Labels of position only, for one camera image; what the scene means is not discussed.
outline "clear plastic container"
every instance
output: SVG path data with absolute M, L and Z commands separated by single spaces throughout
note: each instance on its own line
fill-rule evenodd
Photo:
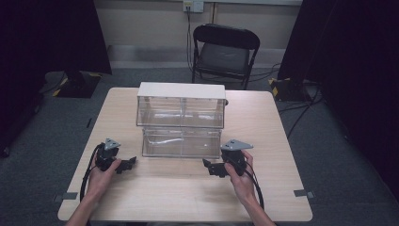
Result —
M 223 129 L 225 104 L 224 86 L 141 83 L 136 124 Z
M 220 157 L 219 129 L 190 127 L 143 128 L 143 156 L 145 157 Z

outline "wooden table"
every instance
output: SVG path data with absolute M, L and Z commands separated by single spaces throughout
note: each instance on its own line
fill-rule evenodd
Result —
M 68 192 L 79 192 L 92 151 L 107 137 L 121 144 L 118 158 L 137 156 L 132 170 L 114 176 L 91 220 L 250 221 L 230 177 L 210 176 L 201 159 L 142 157 L 137 92 L 136 88 L 109 90 L 73 175 Z M 274 221 L 311 220 L 307 197 L 294 193 L 304 187 L 271 93 L 227 90 L 226 96 L 229 104 L 221 143 L 235 138 L 254 146 L 248 151 L 254 157 L 266 213 Z M 58 217 L 68 220 L 78 204 L 78 198 L 64 200 Z

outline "gray tape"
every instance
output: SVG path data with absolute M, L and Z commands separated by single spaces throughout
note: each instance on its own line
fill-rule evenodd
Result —
M 62 202 L 64 200 L 76 200 L 77 192 L 64 193 L 62 195 L 55 195 L 53 202 Z
M 308 199 L 312 199 L 315 197 L 314 193 L 312 191 L 307 192 L 305 189 L 302 190 L 295 190 L 294 194 L 296 197 L 302 197 L 302 196 L 306 196 L 308 197 Z

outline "black backdrop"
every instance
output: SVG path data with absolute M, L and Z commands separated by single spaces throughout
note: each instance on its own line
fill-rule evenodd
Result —
M 322 83 L 350 139 L 399 200 L 398 1 L 304 0 L 279 79 Z
M 22 129 L 45 74 L 111 74 L 92 0 L 2 1 L 0 43 L 0 151 Z

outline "electronic device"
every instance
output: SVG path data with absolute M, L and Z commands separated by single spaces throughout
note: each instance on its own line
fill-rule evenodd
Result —
M 105 140 L 105 143 L 101 143 L 97 150 L 96 167 L 101 171 L 106 171 L 111 166 L 112 162 L 115 161 L 116 155 L 120 144 L 110 138 Z M 131 170 L 133 165 L 136 163 L 136 157 L 129 160 L 122 160 L 120 165 L 115 169 L 117 174 L 121 174 L 125 170 Z
M 210 175 L 225 177 L 229 175 L 224 167 L 224 163 L 231 163 L 239 176 L 244 174 L 247 168 L 247 162 L 241 150 L 252 149 L 253 146 L 245 142 L 231 139 L 227 143 L 220 146 L 222 152 L 223 163 L 211 163 L 206 159 L 202 159 L 203 166 L 209 170 Z

